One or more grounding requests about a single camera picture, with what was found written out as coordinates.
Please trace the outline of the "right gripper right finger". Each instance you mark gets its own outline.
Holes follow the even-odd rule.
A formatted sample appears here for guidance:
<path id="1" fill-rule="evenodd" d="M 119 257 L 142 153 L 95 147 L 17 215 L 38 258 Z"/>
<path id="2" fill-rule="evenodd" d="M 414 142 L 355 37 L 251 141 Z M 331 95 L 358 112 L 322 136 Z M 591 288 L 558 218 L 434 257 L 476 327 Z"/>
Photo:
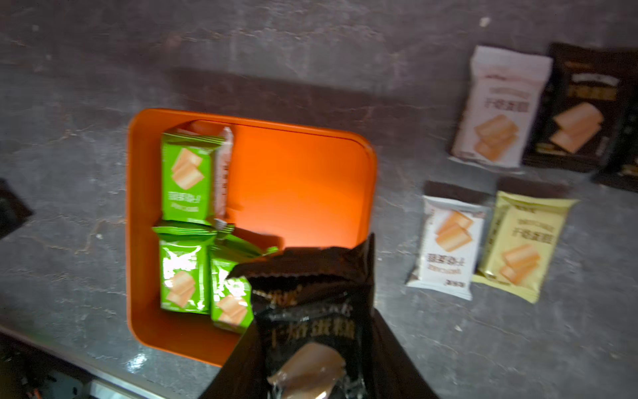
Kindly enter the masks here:
<path id="1" fill-rule="evenodd" d="M 438 398 L 378 310 L 372 319 L 372 375 L 375 398 Z"/>

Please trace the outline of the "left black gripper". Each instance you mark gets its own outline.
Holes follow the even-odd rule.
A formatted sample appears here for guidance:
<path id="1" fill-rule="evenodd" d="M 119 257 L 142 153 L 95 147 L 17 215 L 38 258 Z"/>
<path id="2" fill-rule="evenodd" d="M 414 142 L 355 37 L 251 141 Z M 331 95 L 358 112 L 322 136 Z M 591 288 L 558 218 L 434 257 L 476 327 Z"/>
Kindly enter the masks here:
<path id="1" fill-rule="evenodd" d="M 33 211 L 11 190 L 5 179 L 1 179 L 0 200 L 0 238 L 4 239 L 26 224 Z"/>

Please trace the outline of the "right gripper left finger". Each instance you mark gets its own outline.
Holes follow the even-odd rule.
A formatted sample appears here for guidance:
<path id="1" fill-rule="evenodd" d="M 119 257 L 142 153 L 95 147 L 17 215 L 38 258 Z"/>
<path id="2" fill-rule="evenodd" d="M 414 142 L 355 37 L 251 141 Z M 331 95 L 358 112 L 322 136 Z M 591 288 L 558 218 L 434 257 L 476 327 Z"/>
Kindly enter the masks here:
<path id="1" fill-rule="evenodd" d="M 268 398 L 267 386 L 262 342 L 252 322 L 199 399 Z"/>

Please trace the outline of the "green cookie packet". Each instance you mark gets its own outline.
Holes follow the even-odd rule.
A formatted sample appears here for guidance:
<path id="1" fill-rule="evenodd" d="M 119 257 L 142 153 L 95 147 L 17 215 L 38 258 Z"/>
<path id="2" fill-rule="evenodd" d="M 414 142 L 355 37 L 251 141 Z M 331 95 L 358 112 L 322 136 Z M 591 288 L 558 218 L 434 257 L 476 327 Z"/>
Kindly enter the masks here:
<path id="1" fill-rule="evenodd" d="M 234 231 L 202 224 L 161 221 L 153 227 L 159 243 L 160 308 L 186 314 L 211 313 L 210 247 Z"/>
<path id="2" fill-rule="evenodd" d="M 225 139 L 168 131 L 161 139 L 161 209 L 164 220 L 211 226 L 215 167 Z"/>
<path id="3" fill-rule="evenodd" d="M 237 264 L 273 254 L 277 246 L 260 249 L 234 234 L 229 224 L 217 231 L 209 246 L 211 271 L 211 319 L 219 329 L 243 334 L 254 319 L 251 306 L 252 288 L 246 278 L 231 279 Z"/>

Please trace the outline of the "black cookie packet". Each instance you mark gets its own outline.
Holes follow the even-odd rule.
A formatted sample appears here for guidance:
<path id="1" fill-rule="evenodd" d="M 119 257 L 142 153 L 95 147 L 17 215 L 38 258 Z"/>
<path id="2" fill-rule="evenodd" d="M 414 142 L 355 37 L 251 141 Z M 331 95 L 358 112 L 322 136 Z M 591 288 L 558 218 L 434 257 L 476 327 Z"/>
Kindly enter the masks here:
<path id="1" fill-rule="evenodd" d="M 523 164 L 593 172 L 606 162 L 637 84 L 636 48 L 552 43 L 545 87 Z"/>
<path id="2" fill-rule="evenodd" d="M 287 248 L 234 266 L 247 279 L 263 354 L 262 398 L 373 398 L 375 236 Z"/>
<path id="3" fill-rule="evenodd" d="M 615 189 L 637 192 L 637 91 L 628 106 L 608 163 L 591 181 Z"/>

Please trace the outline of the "white cookie packet front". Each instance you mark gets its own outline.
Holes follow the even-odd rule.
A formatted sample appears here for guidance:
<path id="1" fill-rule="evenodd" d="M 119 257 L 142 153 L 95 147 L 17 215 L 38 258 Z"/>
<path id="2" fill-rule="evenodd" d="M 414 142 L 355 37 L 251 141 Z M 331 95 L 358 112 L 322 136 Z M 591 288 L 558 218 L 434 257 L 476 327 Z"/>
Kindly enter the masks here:
<path id="1" fill-rule="evenodd" d="M 470 301 L 488 207 L 424 197 L 420 252 L 406 285 Z"/>

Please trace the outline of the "yellow cookie packet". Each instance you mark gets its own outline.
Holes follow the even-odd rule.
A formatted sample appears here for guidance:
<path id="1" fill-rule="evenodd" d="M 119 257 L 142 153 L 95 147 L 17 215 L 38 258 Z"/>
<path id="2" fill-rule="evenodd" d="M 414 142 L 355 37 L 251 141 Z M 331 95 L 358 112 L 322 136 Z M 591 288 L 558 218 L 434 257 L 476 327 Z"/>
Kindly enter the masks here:
<path id="1" fill-rule="evenodd" d="M 473 281 L 536 304 L 569 212 L 577 203 L 498 192 Z"/>

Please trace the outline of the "orange plastic storage tray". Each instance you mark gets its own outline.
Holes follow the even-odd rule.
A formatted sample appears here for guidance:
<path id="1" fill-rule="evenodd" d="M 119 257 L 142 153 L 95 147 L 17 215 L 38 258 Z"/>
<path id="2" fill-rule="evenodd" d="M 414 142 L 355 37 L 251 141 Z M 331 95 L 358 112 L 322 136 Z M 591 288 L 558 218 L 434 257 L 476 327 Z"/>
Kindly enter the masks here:
<path id="1" fill-rule="evenodd" d="M 127 317 L 142 344 L 222 366 L 237 334 L 204 315 L 160 307 L 160 142 L 189 126 L 214 135 L 230 126 L 235 143 L 229 168 L 229 221 L 265 244 L 352 248 L 369 233 L 377 161 L 362 136 L 327 128 L 192 111 L 146 109 L 128 131 L 126 186 Z"/>

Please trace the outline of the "white red cookie packet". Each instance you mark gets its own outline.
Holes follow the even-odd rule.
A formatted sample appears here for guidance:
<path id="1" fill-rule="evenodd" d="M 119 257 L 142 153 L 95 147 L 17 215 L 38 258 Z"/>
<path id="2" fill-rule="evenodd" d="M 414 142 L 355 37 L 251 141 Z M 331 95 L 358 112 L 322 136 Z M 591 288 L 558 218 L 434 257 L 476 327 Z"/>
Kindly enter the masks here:
<path id="1" fill-rule="evenodd" d="M 197 139 L 193 149 L 197 149 L 202 159 L 197 169 L 203 179 L 188 190 L 193 200 L 199 202 L 189 203 L 192 209 L 197 210 L 188 216 L 187 221 L 215 225 L 218 219 L 224 220 L 227 215 L 234 133 L 230 126 L 212 121 L 192 122 L 189 129 Z"/>

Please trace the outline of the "white pink cookie packet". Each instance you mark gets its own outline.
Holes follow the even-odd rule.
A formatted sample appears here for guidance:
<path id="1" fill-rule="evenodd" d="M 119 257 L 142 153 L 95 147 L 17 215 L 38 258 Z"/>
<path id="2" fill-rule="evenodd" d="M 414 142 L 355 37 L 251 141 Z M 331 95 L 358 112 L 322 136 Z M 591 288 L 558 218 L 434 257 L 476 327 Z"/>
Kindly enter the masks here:
<path id="1" fill-rule="evenodd" d="M 492 171 L 519 169 L 552 69 L 547 56 L 477 46 L 450 158 Z"/>

